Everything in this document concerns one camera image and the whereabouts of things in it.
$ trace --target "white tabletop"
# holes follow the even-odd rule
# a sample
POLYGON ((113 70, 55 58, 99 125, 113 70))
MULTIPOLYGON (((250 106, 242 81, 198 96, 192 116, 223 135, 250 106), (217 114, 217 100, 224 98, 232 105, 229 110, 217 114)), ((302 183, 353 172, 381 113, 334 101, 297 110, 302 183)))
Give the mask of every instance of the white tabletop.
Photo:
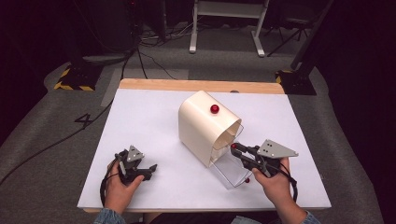
MULTIPOLYGON (((272 210, 262 186, 252 176, 248 184, 226 189, 180 142, 177 112, 195 91, 118 89, 92 161, 78 207, 102 208, 99 188, 114 154, 134 145, 146 157, 139 168, 157 163, 150 181, 144 181, 129 204, 133 212, 258 211, 272 210)), ((297 180, 297 203, 303 208, 331 207, 300 125, 287 95, 209 92, 233 111, 244 131, 238 141, 246 146, 271 139, 299 156, 290 158, 297 180)))

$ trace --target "person's right hand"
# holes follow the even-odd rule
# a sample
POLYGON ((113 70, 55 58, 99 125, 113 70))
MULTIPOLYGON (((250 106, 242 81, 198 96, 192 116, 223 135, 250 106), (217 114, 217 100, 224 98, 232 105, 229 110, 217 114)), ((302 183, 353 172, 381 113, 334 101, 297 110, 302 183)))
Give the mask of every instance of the person's right hand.
MULTIPOLYGON (((290 170, 289 158, 282 158, 280 162, 290 170)), ((284 167, 281 166, 281 169, 287 173, 284 167)), ((289 203, 292 201, 290 182, 284 175, 278 173, 277 175, 268 178, 256 168, 252 169, 252 173, 256 180, 262 185, 265 195, 275 206, 281 206, 282 203, 289 203)))

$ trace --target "yellow black tape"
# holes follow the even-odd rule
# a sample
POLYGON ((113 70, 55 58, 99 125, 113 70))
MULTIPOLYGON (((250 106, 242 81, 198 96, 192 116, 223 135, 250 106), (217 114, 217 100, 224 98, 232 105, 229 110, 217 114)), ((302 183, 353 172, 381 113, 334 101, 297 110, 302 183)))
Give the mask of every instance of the yellow black tape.
POLYGON ((70 76, 73 76, 71 74, 71 64, 68 65, 64 71, 61 74, 61 77, 59 78, 58 82, 54 86, 53 89, 55 90, 68 90, 68 91, 94 91, 95 87, 90 86, 90 85, 78 85, 78 84, 73 84, 73 83, 65 83, 64 81, 69 78, 70 76))
POLYGON ((276 83, 277 84, 282 84, 282 78, 280 77, 281 74, 289 73, 292 74, 294 71, 290 70, 279 70, 275 72, 275 77, 276 77, 276 83))

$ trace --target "person's left hand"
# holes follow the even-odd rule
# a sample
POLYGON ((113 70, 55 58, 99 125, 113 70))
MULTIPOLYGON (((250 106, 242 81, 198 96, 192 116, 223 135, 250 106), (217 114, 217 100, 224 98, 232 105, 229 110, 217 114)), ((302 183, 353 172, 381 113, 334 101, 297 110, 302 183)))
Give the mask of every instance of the person's left hand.
POLYGON ((105 208, 111 209, 121 215, 132 200, 137 187, 139 187, 145 177, 140 175, 129 186, 125 186, 122 184, 120 176, 118 175, 119 165, 120 162, 116 161, 110 174, 108 174, 108 176, 111 177, 106 183, 105 208))

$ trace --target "denim sleeve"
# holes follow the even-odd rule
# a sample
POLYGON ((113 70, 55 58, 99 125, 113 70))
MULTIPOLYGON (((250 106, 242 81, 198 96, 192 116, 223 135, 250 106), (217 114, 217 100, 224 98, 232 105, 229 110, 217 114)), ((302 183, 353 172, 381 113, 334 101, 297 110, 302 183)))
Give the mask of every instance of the denim sleeve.
POLYGON ((302 224, 320 224, 319 220, 317 220, 314 215, 312 215, 310 212, 306 212, 306 218, 302 222, 302 224))
POLYGON ((125 224, 125 220, 113 210, 103 208, 93 224, 125 224))

